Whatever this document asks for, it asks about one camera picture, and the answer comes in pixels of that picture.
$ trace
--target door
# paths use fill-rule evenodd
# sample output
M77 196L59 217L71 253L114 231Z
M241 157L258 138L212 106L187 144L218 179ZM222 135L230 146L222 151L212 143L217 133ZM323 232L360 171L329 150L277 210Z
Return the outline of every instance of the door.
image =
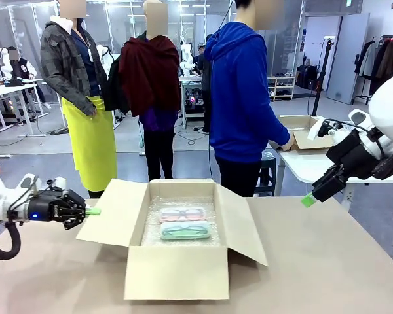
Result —
M367 35L369 14L346 15L342 18L327 98L351 104L357 74L355 58L361 54Z

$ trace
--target yellow skirt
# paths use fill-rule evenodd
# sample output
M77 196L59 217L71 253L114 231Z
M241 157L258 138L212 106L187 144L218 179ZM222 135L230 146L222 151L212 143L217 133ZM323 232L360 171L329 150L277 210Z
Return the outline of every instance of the yellow skirt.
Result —
M117 177L117 151L111 112L105 111L100 96L88 99L98 110L94 118L86 116L64 98L62 108L70 131L74 165L81 182L87 190L99 192Z

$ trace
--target plaid jacket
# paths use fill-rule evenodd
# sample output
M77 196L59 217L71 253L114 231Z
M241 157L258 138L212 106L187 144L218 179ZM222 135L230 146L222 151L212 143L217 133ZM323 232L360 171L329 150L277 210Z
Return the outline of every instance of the plaid jacket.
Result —
M87 31L84 31L90 43L93 62L101 95L107 86L107 75L100 62L96 43ZM41 39L41 69L47 84L61 97L70 101L85 115L91 115L95 109L90 96L90 83L81 55L71 35L55 22L46 24Z

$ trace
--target black stool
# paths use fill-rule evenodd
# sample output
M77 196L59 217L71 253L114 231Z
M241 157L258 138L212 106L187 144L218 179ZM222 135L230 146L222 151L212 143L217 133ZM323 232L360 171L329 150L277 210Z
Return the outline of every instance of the black stool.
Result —
M255 193L270 192L275 195L276 185L276 159L271 152L262 153L262 166L259 173L260 185L256 187Z

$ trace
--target cardboard box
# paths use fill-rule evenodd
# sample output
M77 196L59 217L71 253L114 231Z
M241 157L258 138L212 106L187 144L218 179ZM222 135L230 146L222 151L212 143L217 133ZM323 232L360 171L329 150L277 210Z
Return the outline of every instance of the cardboard box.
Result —
M198 196L214 197L220 245L140 246L152 199ZM268 265L246 199L213 180L113 179L97 207L101 215L89 216L77 239L129 248L125 300L229 299L228 249Z
M279 116L278 119L287 127L288 131L294 133L295 144L291 147L291 150L319 149L333 146L333 139L328 135L323 136L323 138L317 137L313 141L307 138L311 127L318 121L313 116ZM279 145L273 141L270 141L269 144L273 149L279 148Z

